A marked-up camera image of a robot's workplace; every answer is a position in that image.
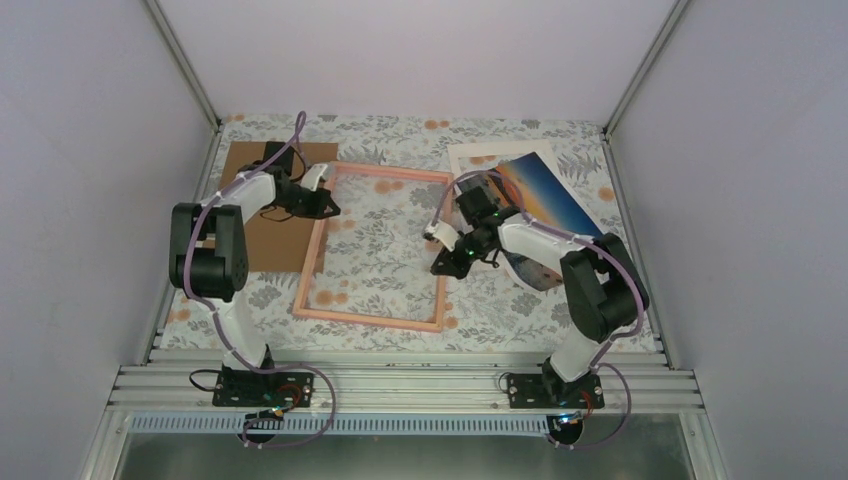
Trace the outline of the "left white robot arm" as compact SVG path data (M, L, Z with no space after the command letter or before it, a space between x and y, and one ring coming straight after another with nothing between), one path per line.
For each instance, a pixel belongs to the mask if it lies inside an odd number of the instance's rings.
M255 405L276 396L280 369L237 301L249 276L246 225L272 207L309 220L341 212L324 186L330 165L304 165L296 175L293 165L301 156L295 141L283 143L272 155L240 167L207 198L179 203L171 213L170 282L210 312L223 351L222 372L244 372L238 390Z

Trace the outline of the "brown cardboard backing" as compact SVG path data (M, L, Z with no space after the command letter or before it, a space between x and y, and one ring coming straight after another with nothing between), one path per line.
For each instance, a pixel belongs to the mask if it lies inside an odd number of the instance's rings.
M265 158L275 145L268 141L234 141L225 155L218 187L229 184L239 168ZM291 273L302 270L314 221L292 217L275 208L264 210L245 225L249 271Z

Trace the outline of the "sunset photo print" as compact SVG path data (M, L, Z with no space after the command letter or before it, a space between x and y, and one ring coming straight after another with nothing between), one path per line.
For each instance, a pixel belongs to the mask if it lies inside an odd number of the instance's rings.
M488 177L486 181L497 189L495 197L507 204L514 204L519 197L524 200L528 214L535 219L562 231L599 237L602 230L598 223L554 175L536 152L519 157L498 157L493 169L512 180L505 185L499 178ZM507 271L520 286L544 292L562 285L560 270L551 269L525 255L506 251Z

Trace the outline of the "white mat board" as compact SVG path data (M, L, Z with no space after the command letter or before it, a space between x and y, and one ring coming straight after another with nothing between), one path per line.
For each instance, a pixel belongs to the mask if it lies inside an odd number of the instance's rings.
M545 223L576 231L591 214L577 191L561 174L558 159L547 140L496 141L447 147L452 173L493 169L517 186L504 185L502 197L523 195L526 208Z

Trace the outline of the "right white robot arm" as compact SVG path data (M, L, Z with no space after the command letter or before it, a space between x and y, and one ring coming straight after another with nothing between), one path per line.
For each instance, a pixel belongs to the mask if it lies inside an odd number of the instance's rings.
M501 204L487 187L461 193L457 203L469 231L438 218L423 230L426 240L441 245L431 273L463 279L475 262L494 263L499 253L558 270L572 324L561 346L542 364L541 391L555 407L567 406L580 392L592 392L601 358L617 339L640 332L649 305L622 239L558 230L520 204Z

